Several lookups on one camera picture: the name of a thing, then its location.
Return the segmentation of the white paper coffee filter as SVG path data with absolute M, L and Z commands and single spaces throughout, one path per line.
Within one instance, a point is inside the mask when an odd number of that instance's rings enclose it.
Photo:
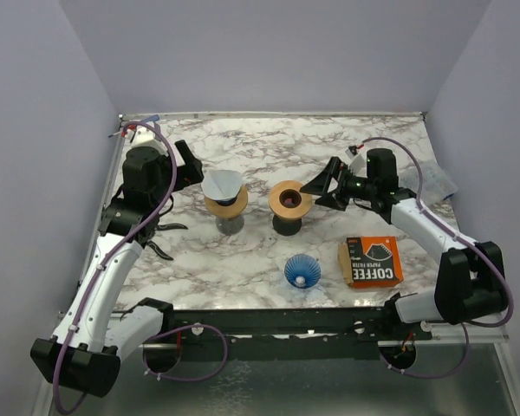
M 201 183 L 203 194 L 214 201 L 234 199 L 240 192 L 243 177 L 232 170 L 210 170 Z

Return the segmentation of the wooden ring coaster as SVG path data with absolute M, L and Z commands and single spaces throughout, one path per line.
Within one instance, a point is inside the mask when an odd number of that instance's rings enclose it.
M 274 185 L 269 193 L 269 206 L 273 213 L 283 220 L 302 219 L 313 206 L 312 196 L 300 192 L 302 184 L 294 180 L 284 180 Z
M 221 205 L 219 202 L 205 197 L 205 207 L 210 214 L 217 218 L 229 219 L 238 217 L 248 205 L 248 191 L 241 186 L 238 195 L 231 205 Z

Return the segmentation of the black scissors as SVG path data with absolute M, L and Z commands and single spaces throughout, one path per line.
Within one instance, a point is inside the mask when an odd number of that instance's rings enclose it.
M 162 244 L 168 241 L 168 237 L 166 233 L 168 231 L 187 231 L 188 227 L 181 223 L 171 223 L 171 224 L 159 224 L 156 227 L 157 235 L 159 237 L 159 241 L 150 240 L 146 243 L 146 246 L 150 248 L 159 258 L 165 261 L 173 261 L 173 257 L 170 256 L 167 252 L 162 249 Z

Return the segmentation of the orange coffee filter box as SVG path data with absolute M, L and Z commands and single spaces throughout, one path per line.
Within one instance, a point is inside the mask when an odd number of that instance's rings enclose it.
M 395 237 L 348 237 L 339 245 L 337 258 L 352 289 L 386 289 L 404 281 Z

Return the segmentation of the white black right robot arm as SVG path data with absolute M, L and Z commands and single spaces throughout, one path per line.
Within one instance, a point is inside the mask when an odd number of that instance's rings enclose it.
M 442 321 L 451 325 L 502 312 L 509 306 L 503 286 L 502 252 L 493 242 L 478 243 L 434 217 L 415 192 L 399 185 L 397 164 L 390 149 L 367 152 L 367 175 L 359 177 L 333 157 L 302 193 L 316 204 L 344 211 L 352 199 L 367 201 L 373 212 L 404 231 L 439 265 L 433 289 L 387 302 L 392 311 L 380 321 L 382 332 L 399 339 L 414 322 Z

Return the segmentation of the red and black carafe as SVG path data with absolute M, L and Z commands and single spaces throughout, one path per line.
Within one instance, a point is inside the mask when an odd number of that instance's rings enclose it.
M 282 193 L 275 204 L 276 210 L 272 218 L 273 229 L 280 235 L 290 237 L 302 228 L 302 218 L 289 218 L 282 213 L 285 209 L 298 208 L 302 202 L 299 194 L 292 196 L 290 193 Z

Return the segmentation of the red blue screwdriver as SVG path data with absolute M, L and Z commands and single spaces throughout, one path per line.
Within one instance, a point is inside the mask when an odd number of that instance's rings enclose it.
M 154 115 L 149 116 L 149 117 L 147 117 L 147 118 L 145 118 L 145 119 L 142 119 L 141 121 L 142 121 L 142 122 L 145 122 L 145 123 L 148 123 L 148 122 L 157 122 L 157 121 L 159 121 L 159 115 L 158 115 L 158 114 L 154 114 Z M 114 137 L 114 136 L 116 136 L 116 135 L 120 135 L 121 137 L 124 137 L 124 136 L 125 136 L 125 134 L 122 132 L 122 129 L 120 129 L 118 132 L 115 132 L 115 133 L 113 133 L 113 134 L 110 134 L 110 135 L 109 135 L 109 138 Z

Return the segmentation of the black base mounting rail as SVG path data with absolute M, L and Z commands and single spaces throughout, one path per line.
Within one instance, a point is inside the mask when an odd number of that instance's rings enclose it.
M 170 353 L 162 345 L 176 339 L 168 330 L 195 323 L 205 329 L 199 335 L 190 330 L 182 334 L 185 361 L 375 360 L 381 341 L 397 345 L 409 335 L 415 341 L 432 337 L 418 323 L 402 323 L 384 307 L 184 310 L 152 298 L 140 305 L 164 315 L 161 336 L 148 350 L 161 360 Z

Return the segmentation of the blue cone dripper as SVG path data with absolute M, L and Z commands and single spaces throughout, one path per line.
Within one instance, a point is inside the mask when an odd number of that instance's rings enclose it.
M 220 205 L 220 206 L 234 205 L 237 202 L 237 200 L 240 198 L 240 194 L 242 193 L 242 190 L 245 190 L 245 186 L 244 185 L 242 185 L 239 188 L 239 191 L 237 192 L 237 195 L 235 197 L 228 198 L 228 199 L 216 199 L 215 203 Z

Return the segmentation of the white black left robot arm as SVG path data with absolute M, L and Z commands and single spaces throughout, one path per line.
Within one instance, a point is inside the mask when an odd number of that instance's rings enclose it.
M 175 147 L 183 164 L 151 143 L 130 148 L 122 184 L 101 214 L 91 264 L 75 298 L 48 339 L 38 338 L 30 357 L 55 389 L 66 387 L 102 398 L 112 389 L 121 363 L 151 338 L 168 340 L 173 306 L 146 298 L 128 316 L 111 315 L 129 271 L 153 238 L 160 204 L 172 192 L 202 182 L 202 163 L 185 141 Z

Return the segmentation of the blue ribbed dripper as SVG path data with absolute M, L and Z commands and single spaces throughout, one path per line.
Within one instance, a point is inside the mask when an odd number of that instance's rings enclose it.
M 315 258 L 306 254 L 298 254 L 287 261 L 283 273 L 293 287 L 309 289 L 319 282 L 322 270 Z

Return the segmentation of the clear plastic parts box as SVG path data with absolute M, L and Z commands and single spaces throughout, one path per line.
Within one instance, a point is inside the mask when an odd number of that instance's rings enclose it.
M 425 205 L 441 203 L 458 191 L 457 185 L 439 165 L 427 162 L 422 163 L 420 168 L 423 177 L 421 199 Z M 414 166 L 401 173 L 399 180 L 402 187 L 418 192 L 419 176 Z

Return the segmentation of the clear grey glass carafe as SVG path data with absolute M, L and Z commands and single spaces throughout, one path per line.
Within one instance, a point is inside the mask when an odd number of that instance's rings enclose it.
M 226 236 L 238 234 L 244 227 L 244 217 L 242 215 L 233 218 L 216 217 L 216 227 L 219 232 Z

